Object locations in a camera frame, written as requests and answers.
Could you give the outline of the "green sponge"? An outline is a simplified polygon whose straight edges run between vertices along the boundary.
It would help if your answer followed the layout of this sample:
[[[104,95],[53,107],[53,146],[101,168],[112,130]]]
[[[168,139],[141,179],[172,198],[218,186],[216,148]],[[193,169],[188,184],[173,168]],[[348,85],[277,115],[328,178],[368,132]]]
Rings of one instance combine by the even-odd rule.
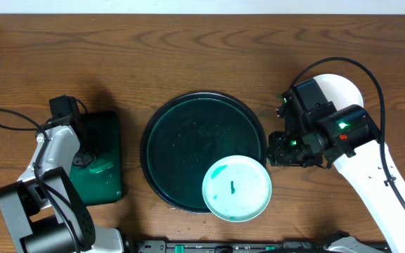
[[[91,174],[98,174],[114,166],[112,160],[95,160],[89,165],[89,172]]]

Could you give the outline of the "mint plate front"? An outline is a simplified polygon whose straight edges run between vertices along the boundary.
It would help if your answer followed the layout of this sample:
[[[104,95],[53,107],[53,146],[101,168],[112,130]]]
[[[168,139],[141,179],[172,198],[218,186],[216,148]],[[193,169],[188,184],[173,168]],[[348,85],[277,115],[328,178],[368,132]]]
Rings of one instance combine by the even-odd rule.
[[[259,216],[272,196],[271,178],[263,164],[232,155],[216,161],[202,181],[202,197],[220,219],[240,223]]]

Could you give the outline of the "white plate with green stain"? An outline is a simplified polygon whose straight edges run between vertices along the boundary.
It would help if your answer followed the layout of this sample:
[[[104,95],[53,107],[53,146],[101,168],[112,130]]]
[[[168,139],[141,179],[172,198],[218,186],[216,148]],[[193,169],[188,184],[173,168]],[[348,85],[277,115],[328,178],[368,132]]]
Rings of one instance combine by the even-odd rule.
[[[313,79],[319,85],[328,101],[332,101],[336,110],[350,105],[364,107],[364,100],[360,90],[347,78],[338,74],[320,74]]]

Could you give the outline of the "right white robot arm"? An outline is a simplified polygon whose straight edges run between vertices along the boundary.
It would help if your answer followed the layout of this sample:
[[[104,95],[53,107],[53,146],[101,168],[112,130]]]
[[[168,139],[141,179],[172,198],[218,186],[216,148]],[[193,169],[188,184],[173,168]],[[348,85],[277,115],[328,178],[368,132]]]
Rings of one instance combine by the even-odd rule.
[[[405,180],[381,131],[360,105],[349,105],[319,122],[328,136],[324,156],[355,189],[392,252],[405,252]]]

